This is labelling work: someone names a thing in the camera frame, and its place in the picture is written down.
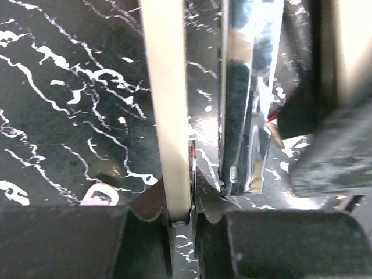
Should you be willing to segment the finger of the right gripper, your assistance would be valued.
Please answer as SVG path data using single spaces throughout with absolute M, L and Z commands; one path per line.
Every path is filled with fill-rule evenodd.
M 296 195 L 371 193 L 371 87 L 326 114 L 306 87 L 297 87 L 274 115 L 279 135 L 312 133 L 310 145 L 289 168 Z

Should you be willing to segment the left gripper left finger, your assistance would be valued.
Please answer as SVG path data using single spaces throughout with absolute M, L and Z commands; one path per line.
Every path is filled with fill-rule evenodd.
M 124 206 L 1 209 L 2 278 L 170 278 L 158 181 Z

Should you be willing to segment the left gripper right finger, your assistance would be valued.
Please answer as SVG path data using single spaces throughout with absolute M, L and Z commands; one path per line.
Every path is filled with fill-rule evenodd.
M 350 215 L 242 210 L 194 171 L 201 278 L 370 278 L 371 246 Z

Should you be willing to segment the small white stapler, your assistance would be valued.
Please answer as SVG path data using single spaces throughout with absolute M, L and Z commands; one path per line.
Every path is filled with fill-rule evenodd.
M 80 206 L 116 206 L 119 202 L 117 191 L 109 184 L 95 183 L 80 202 Z

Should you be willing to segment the large beige stapler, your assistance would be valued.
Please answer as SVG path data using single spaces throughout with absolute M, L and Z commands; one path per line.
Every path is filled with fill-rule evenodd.
M 188 223 L 195 146 L 188 135 L 183 1 L 141 1 L 170 222 Z M 297 87 L 326 114 L 371 87 L 370 1 L 222 1 L 218 152 L 222 196 L 263 191 L 274 113 Z

